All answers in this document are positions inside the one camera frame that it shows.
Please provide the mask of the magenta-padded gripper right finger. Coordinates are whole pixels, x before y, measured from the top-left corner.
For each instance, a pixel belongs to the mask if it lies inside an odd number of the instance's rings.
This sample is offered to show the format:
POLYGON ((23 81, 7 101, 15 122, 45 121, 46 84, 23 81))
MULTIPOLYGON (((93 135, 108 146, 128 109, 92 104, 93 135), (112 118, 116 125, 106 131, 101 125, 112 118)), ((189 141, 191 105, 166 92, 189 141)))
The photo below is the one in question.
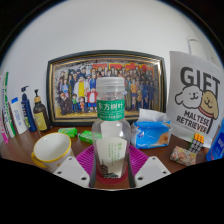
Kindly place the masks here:
POLYGON ((129 148, 130 168, 129 184, 131 188, 140 188, 170 175, 170 171, 156 157, 148 157, 139 149, 129 148))

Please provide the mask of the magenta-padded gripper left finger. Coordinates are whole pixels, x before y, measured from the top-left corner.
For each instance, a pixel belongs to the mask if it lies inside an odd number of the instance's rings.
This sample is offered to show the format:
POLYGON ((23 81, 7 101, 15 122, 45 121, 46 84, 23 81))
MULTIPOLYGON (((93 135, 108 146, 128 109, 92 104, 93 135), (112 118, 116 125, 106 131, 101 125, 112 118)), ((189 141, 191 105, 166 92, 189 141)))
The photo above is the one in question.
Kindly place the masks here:
POLYGON ((90 146, 76 157, 66 158, 54 175, 81 187, 93 188, 96 181, 94 148, 90 146))

